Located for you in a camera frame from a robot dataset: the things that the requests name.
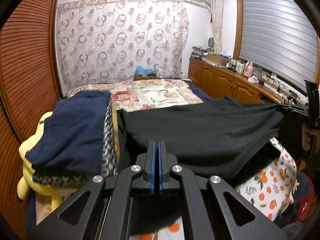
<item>window blind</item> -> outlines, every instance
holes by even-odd
[[[317,34],[293,0],[243,0],[240,58],[305,91],[316,72]]]

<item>wooden cabinet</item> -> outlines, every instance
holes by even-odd
[[[233,97],[241,103],[280,103],[282,98],[267,88],[249,83],[247,78],[238,73],[213,67],[201,60],[190,59],[190,79],[195,85],[212,98]]]
[[[238,81],[233,87],[232,97],[241,103],[256,103],[258,101],[259,91],[249,87],[242,81]]]

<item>cabinet door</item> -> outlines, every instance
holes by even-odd
[[[256,103],[259,92],[247,84],[238,81],[232,90],[232,97],[241,103]]]
[[[196,82],[199,72],[200,72],[200,67],[198,65],[199,63],[193,63],[192,61],[190,61],[189,63],[189,71],[188,71],[188,75],[189,78],[193,81]]]
[[[230,97],[234,84],[236,84],[236,80],[233,77],[216,69],[210,96],[212,98]]]
[[[212,97],[212,90],[214,84],[214,70],[213,67],[203,68],[198,75],[196,85],[201,88],[203,92]]]

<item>yellow plush toy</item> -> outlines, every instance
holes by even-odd
[[[25,140],[20,148],[19,154],[21,159],[23,160],[23,177],[20,179],[17,186],[18,197],[23,200],[27,197],[29,189],[32,188],[35,192],[40,193],[45,196],[52,197],[52,211],[55,210],[58,206],[60,206],[64,201],[64,196],[75,192],[76,188],[55,188],[51,185],[42,185],[39,183],[35,183],[32,180],[32,175],[35,173],[35,170],[31,167],[31,162],[25,158],[25,155],[28,151],[30,151],[41,139],[44,132],[44,120],[49,118],[53,112],[45,113],[39,123],[36,130],[36,133],[32,135],[30,138]]]

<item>floral blanket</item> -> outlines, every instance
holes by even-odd
[[[109,90],[116,110],[127,112],[202,103],[183,80],[150,79],[113,84],[78,87],[67,94],[74,96],[82,90]]]

